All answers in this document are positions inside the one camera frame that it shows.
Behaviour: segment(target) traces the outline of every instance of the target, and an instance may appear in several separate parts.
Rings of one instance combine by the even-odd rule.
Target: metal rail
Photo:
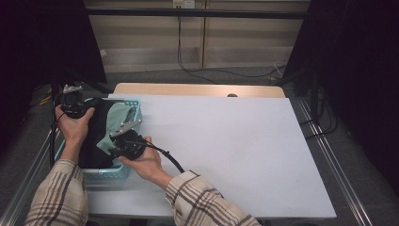
[[[167,16],[167,17],[219,17],[219,18],[258,18],[303,20],[311,17],[329,17],[332,15],[310,15],[307,12],[290,11],[249,11],[194,8],[62,8],[37,7],[39,14],[81,14],[108,16]]]
[[[310,120],[311,109],[308,103],[301,100],[299,101],[299,105],[302,109],[303,114],[305,115],[306,120]],[[373,223],[370,221],[366,208],[364,207],[355,189],[352,187],[345,173],[343,172],[343,168],[341,167],[338,159],[336,158],[334,152],[329,146],[326,137],[324,135],[319,135],[322,133],[322,129],[320,128],[320,126],[316,125],[313,122],[309,122],[309,126],[311,127],[313,134],[318,135],[316,137],[317,142],[319,143],[323,155],[325,156],[326,161],[328,162],[328,165],[331,168],[331,171],[334,174],[334,177],[338,185],[340,186],[341,191],[343,192],[343,195],[345,196],[346,201],[348,202],[355,219],[358,221],[359,226],[372,226]]]
[[[33,190],[33,185],[38,178],[40,173],[40,169],[43,166],[44,162],[47,162],[48,153],[50,148],[50,135],[51,131],[47,135],[47,138],[44,140],[38,155],[32,163],[29,171],[25,175],[23,181],[9,202],[6,210],[4,211],[3,216],[0,218],[1,226],[12,226],[15,225],[18,216],[21,213],[22,208],[24,207],[26,200],[28,199],[30,193]]]

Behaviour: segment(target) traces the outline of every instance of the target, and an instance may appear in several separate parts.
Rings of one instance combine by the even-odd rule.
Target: person
[[[94,108],[90,108],[82,118],[71,119],[60,106],[56,107],[65,149],[37,189],[25,225],[85,225],[88,221],[85,179],[77,163],[93,113]],[[170,176],[163,170],[159,153],[154,149],[147,148],[134,161],[123,156],[119,160],[141,178],[165,190],[177,225],[260,225],[195,172]]]

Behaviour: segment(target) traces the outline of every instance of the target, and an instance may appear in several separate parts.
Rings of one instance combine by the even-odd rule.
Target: plastic bin
[[[134,110],[134,116],[132,121],[141,120],[141,109],[140,109],[140,101],[133,99],[105,99],[106,101],[112,101],[115,103],[125,103],[129,105]],[[133,128],[136,132],[139,133],[140,124]],[[56,161],[61,156],[62,151],[65,147],[65,140],[62,141],[58,152],[56,153]],[[114,159],[114,165],[108,169],[82,169],[83,173],[86,176],[88,182],[101,182],[101,181],[109,181],[109,180],[122,180],[126,179],[129,175],[130,168],[121,164],[118,158]]]

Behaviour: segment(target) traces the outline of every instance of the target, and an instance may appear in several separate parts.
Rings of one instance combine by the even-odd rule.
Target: wire
[[[190,74],[191,76],[193,76],[193,77],[202,78],[202,79],[204,79],[204,80],[207,80],[208,82],[211,82],[211,83],[213,83],[213,84],[215,84],[215,85],[218,85],[217,82],[215,82],[215,81],[213,81],[213,80],[211,80],[211,79],[209,79],[209,78],[203,77],[203,76],[195,75],[195,74],[192,73],[193,71],[189,71],[189,70],[187,70],[187,69],[184,67],[183,61],[182,61],[182,42],[181,42],[181,38],[180,38],[180,36],[181,36],[181,34],[182,34],[182,18],[181,18],[181,17],[178,17],[178,21],[179,21],[179,45],[178,45],[178,50],[177,50],[177,60],[178,60],[178,62],[179,62],[180,68],[181,68],[183,71],[185,71],[186,73],[188,73],[188,74]]]
[[[177,168],[177,170],[179,170],[179,172],[181,172],[181,173],[184,172],[184,169],[182,168],[182,166],[180,166],[179,162],[178,162],[176,159],[174,159],[174,158],[172,157],[172,155],[170,155],[170,153],[169,153],[168,151],[165,151],[165,150],[163,150],[163,149],[160,149],[160,148],[156,147],[155,145],[153,145],[153,144],[152,144],[151,142],[149,142],[149,141],[147,141],[147,143],[150,144],[150,145],[147,145],[147,147],[154,148],[156,151],[158,151],[158,152],[160,152],[161,154],[163,154],[167,159],[170,160],[170,162],[173,163],[173,165],[176,166],[176,168]]]
[[[218,85],[217,82],[215,82],[215,81],[213,81],[213,80],[211,80],[211,79],[208,79],[208,78],[206,78],[206,77],[193,74],[193,73],[197,73],[197,72],[206,72],[206,71],[208,71],[208,72],[230,73],[230,74],[234,74],[234,75],[241,76],[241,77],[247,77],[247,78],[268,77],[268,78],[269,78],[269,85],[270,85],[270,83],[271,83],[271,76],[270,76],[270,75],[272,75],[272,74],[275,73],[275,72],[279,72],[279,74],[282,76],[282,73],[279,71],[279,69],[285,68],[286,65],[282,65],[282,66],[277,67],[276,64],[275,64],[275,69],[273,69],[271,72],[269,72],[269,73],[264,73],[264,74],[260,74],[260,75],[246,75],[246,74],[234,73],[234,72],[230,72],[230,71],[226,71],[226,70],[220,70],[220,69],[195,69],[195,70],[187,70],[187,69],[184,67],[184,65],[183,65],[183,60],[182,60],[182,41],[181,41],[181,35],[182,35],[182,18],[181,18],[181,17],[178,17],[178,22],[179,22],[179,36],[178,36],[178,37],[179,37],[179,38],[178,38],[178,39],[179,39],[179,44],[178,44],[178,55],[177,55],[178,63],[179,63],[180,68],[181,68],[182,70],[184,70],[186,73],[188,73],[189,75],[194,76],[194,77],[199,77],[199,78],[205,79],[205,80],[207,80],[207,81],[209,81],[209,82],[211,82],[211,83],[213,83],[213,84],[216,84],[216,85]]]
[[[326,92],[322,88],[320,88],[320,90],[323,91],[323,98],[318,100],[318,101],[321,102],[321,104],[320,104],[320,112],[317,113],[318,119],[320,119],[324,115],[324,110],[325,110],[325,107],[326,107]],[[300,126],[304,126],[307,123],[312,122],[312,121],[314,121],[314,119],[310,119],[310,120],[307,120],[307,121],[301,121],[299,123],[299,125]]]
[[[279,71],[279,68],[277,67],[277,62],[278,62],[278,61],[276,61],[276,63],[275,63],[275,69],[277,70],[277,72],[279,73],[279,75],[280,75],[281,77],[283,77],[282,73]]]
[[[127,143],[129,144],[138,144],[138,145],[144,145],[148,148],[152,148],[155,149],[156,151],[160,152],[161,154],[163,154],[167,159],[170,160],[170,162],[173,163],[173,165],[175,165],[175,167],[179,170],[179,172],[183,173],[184,169],[182,168],[182,166],[180,166],[179,162],[172,157],[172,155],[170,155],[169,151],[165,151],[161,148],[156,147],[153,143],[149,142],[148,140],[146,140],[147,143],[142,143],[142,142],[134,142],[134,141],[127,141]]]
[[[50,133],[50,148],[49,148],[49,157],[50,157],[50,168],[53,167],[54,163],[55,163],[55,156],[56,156],[56,152],[55,152],[55,145],[56,145],[56,125],[59,121],[59,119],[61,119],[61,117],[64,115],[62,114],[58,120],[56,120],[56,103],[58,101],[60,94],[58,94],[54,100],[53,100],[53,110],[52,110],[52,126],[51,126],[51,133]]]
[[[327,111],[328,118],[329,118],[329,125],[328,125],[328,128],[322,130],[321,133],[318,133],[318,134],[315,134],[315,135],[311,135],[311,136],[305,137],[306,140],[311,139],[311,138],[314,138],[314,137],[319,137],[319,136],[324,136],[324,135],[327,135],[327,134],[331,134],[331,133],[333,133],[335,130],[337,130],[337,128],[338,128],[338,123],[339,123],[339,122],[338,122],[337,115],[335,114],[335,112],[334,112],[334,110],[332,109],[332,107],[330,107],[328,104],[326,104],[326,102],[327,102],[327,96],[326,96],[326,95],[325,95],[324,100],[325,100],[325,105],[326,105],[326,111]],[[331,126],[332,126],[332,118],[334,118],[335,121],[334,121],[334,127],[331,129]]]

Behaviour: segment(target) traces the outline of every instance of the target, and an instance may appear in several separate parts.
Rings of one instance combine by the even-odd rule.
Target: hand
[[[144,138],[152,142],[151,137]],[[164,190],[167,189],[172,179],[172,177],[162,169],[161,157],[153,148],[146,148],[144,153],[136,160],[132,161],[124,156],[120,156],[119,160],[124,165],[135,169],[141,178],[155,183]]]
[[[88,121],[93,114],[94,108],[91,107],[82,118],[71,119],[61,110],[61,105],[56,107],[57,125],[65,138],[65,148],[60,159],[69,159],[78,163],[80,148],[88,135]]]
[[[88,121],[93,116],[94,108],[91,107],[80,119],[71,119],[61,110],[61,105],[56,107],[57,125],[66,142],[82,144],[88,134]]]

